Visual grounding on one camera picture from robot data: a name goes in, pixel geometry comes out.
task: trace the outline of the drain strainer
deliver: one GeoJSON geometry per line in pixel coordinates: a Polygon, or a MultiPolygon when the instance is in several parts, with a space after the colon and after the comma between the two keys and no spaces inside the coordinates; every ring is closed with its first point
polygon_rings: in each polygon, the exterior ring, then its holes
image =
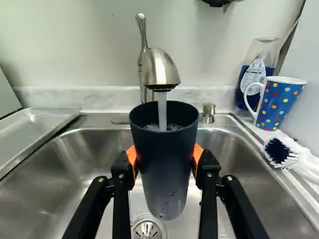
{"type": "Polygon", "coordinates": [[[139,215],[132,221],[133,239],[167,239],[164,224],[151,213],[139,215]]]}

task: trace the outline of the blue dish soap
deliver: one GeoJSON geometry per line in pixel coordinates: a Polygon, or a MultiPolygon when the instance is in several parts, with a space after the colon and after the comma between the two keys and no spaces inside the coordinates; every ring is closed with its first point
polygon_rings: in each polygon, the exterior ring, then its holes
{"type": "MultiPolygon", "coordinates": [[[[278,61],[280,38],[259,38],[251,45],[243,64],[236,87],[235,114],[251,116],[244,102],[246,87],[254,82],[264,83],[267,76],[273,76],[278,61]]],[[[247,93],[247,101],[253,110],[257,109],[260,99],[260,87],[251,87],[247,93]]]]}

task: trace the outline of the stainless steel sink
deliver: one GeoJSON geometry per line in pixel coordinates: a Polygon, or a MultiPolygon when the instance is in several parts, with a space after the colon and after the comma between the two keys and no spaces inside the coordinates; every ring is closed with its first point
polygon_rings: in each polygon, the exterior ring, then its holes
{"type": "MultiPolygon", "coordinates": [[[[60,239],[92,179],[110,176],[113,160],[133,144],[129,125],[124,121],[127,115],[81,116],[3,178],[0,239],[60,239]]],[[[216,156],[222,166],[220,175],[238,177],[270,238],[319,238],[316,227],[234,117],[216,115],[214,124],[201,124],[197,143],[216,156]]],[[[197,238],[200,197],[191,177],[184,211],[177,219],[163,222],[167,238],[197,238]]],[[[131,220],[148,212],[139,177],[130,192],[130,202],[131,220]]],[[[112,203],[105,210],[97,239],[112,238],[112,203]]],[[[220,201],[218,218],[220,238],[234,239],[220,201]]]]}

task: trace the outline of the colorful mug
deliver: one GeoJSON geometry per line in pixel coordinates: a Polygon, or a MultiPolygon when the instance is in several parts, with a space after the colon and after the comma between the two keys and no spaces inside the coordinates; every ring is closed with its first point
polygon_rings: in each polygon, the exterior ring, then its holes
{"type": "Polygon", "coordinates": [[[266,131],[275,131],[284,120],[290,108],[306,85],[306,81],[282,77],[266,77],[264,84],[251,83],[244,91],[244,101],[254,117],[254,124],[266,131]],[[260,100],[257,111],[253,111],[247,101],[247,92],[252,87],[260,87],[260,100]]]}

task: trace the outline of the orange gripper pad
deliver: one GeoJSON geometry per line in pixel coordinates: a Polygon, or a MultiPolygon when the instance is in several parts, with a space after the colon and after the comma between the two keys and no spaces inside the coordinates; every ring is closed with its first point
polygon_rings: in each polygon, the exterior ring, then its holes
{"type": "Polygon", "coordinates": [[[136,163],[137,163],[137,154],[135,150],[135,146],[132,145],[127,151],[126,155],[128,156],[129,162],[132,165],[133,168],[133,174],[134,174],[134,180],[136,179],[136,163]]]}
{"type": "Polygon", "coordinates": [[[192,164],[192,170],[194,177],[196,178],[197,176],[197,166],[198,162],[200,160],[201,154],[203,153],[204,149],[200,147],[197,143],[195,144],[194,147],[194,154],[193,154],[193,164],[192,164]]]}

